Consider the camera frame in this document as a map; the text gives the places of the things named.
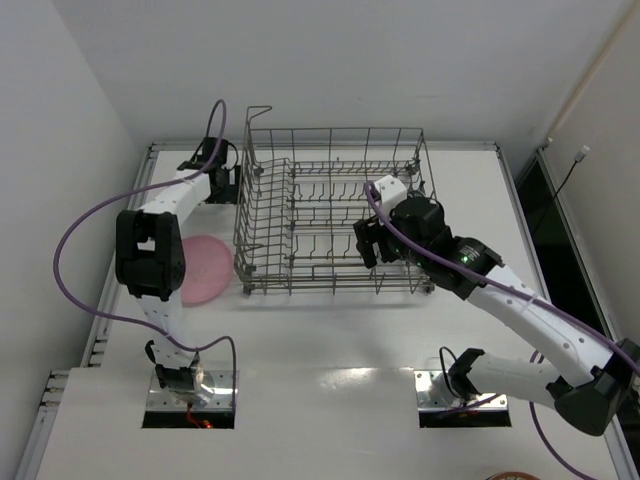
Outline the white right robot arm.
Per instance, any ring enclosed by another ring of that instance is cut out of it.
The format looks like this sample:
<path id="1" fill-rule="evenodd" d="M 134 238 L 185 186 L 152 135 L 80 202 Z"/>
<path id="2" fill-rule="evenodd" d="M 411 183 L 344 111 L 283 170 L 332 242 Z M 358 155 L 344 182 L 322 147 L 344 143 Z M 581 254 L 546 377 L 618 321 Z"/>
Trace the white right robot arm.
<path id="1" fill-rule="evenodd" d="M 442 205 L 406 195 L 389 211 L 367 194 L 374 216 L 355 223 L 366 267 L 404 260 L 439 288 L 485 311 L 528 342 L 543 365 L 466 349 L 444 375 L 463 401 L 500 393 L 555 410 L 582 433 L 600 436 L 629 395 L 639 373 L 639 347 L 614 343 L 537 296 L 481 241 L 452 234 Z"/>

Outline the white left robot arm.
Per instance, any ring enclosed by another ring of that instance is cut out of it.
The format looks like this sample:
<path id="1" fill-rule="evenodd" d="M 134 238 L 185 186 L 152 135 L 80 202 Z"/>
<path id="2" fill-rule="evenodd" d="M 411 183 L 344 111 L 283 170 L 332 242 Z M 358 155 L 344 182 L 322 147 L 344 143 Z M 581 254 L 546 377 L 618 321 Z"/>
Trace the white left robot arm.
<path id="1" fill-rule="evenodd" d="M 187 258 L 181 227 L 203 203 L 224 203 L 237 191 L 229 169 L 229 141 L 205 137 L 174 177 L 158 184 L 157 195 L 116 218 L 115 273 L 119 284 L 137 301 L 144 322 L 154 331 L 145 352 L 161 389 L 193 403 L 202 392 L 205 371 L 201 348 L 183 314 L 182 290 Z"/>

